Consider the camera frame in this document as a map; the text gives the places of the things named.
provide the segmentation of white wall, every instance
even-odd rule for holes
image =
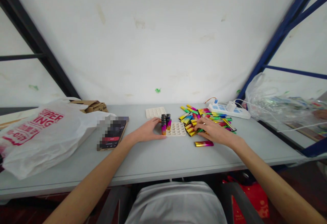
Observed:
[[[234,99],[292,1],[21,0],[81,97],[107,104]]]
[[[0,8],[0,56],[33,54]],[[38,59],[0,62],[0,107],[28,107],[65,97]]]
[[[311,0],[307,8],[316,0]],[[327,74],[327,3],[297,25],[283,41],[269,65]],[[265,87],[276,94],[318,98],[327,91],[327,80],[266,69]]]

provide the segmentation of clear plastic bag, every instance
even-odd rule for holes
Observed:
[[[18,179],[35,175],[66,160],[111,113],[82,113],[87,105],[65,98],[41,105],[37,112],[0,131],[3,168]]]
[[[276,96],[278,89],[263,87],[265,74],[259,73],[254,77],[245,91],[247,108],[256,120],[262,120],[278,127],[280,123],[298,122],[305,126],[326,120],[318,119],[312,112],[327,109],[327,103],[301,97]]]

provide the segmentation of black chair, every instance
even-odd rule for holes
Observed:
[[[247,223],[263,224],[264,222],[243,192],[242,188],[235,182],[221,184],[216,192],[227,219],[228,224],[234,224],[232,207],[232,196],[234,196]],[[131,188],[116,186],[110,190],[108,198],[102,208],[97,224],[111,223],[117,204],[119,205],[118,223],[124,224],[131,209]]]

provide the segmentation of table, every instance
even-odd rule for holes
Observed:
[[[292,128],[287,126],[286,124],[280,123],[277,125],[268,123],[270,127],[275,129],[276,131],[282,131],[282,130],[291,130]],[[284,134],[287,138],[289,138],[292,142],[294,142],[295,145],[302,147],[302,148],[307,148],[316,142],[309,137],[301,134],[300,132],[293,130],[293,131],[285,131],[285,132],[280,132],[281,134]],[[327,159],[327,152],[322,153],[316,157],[313,158],[306,158],[304,162],[309,162],[309,161],[317,161],[317,160],[322,160],[322,159]]]
[[[129,116],[125,134],[147,121],[145,109],[163,106],[173,122],[184,112],[185,104],[112,105],[109,111],[117,116]],[[190,104],[205,108],[204,104]],[[277,138],[255,120],[233,118],[239,136],[269,165],[296,163],[305,158]],[[64,162],[24,180],[17,180],[7,171],[0,173],[0,200],[71,191],[110,151],[96,151],[100,138],[95,130],[75,153]],[[121,164],[111,186],[179,178],[245,169],[240,158],[228,147],[194,146],[200,136],[169,137],[165,140],[136,144]]]

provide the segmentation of white silicone tray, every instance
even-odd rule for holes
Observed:
[[[170,130],[166,130],[167,137],[185,136],[186,131],[183,123],[171,123]]]
[[[166,111],[163,107],[151,108],[145,110],[145,115],[147,119],[159,117],[161,118],[162,114],[166,114]]]

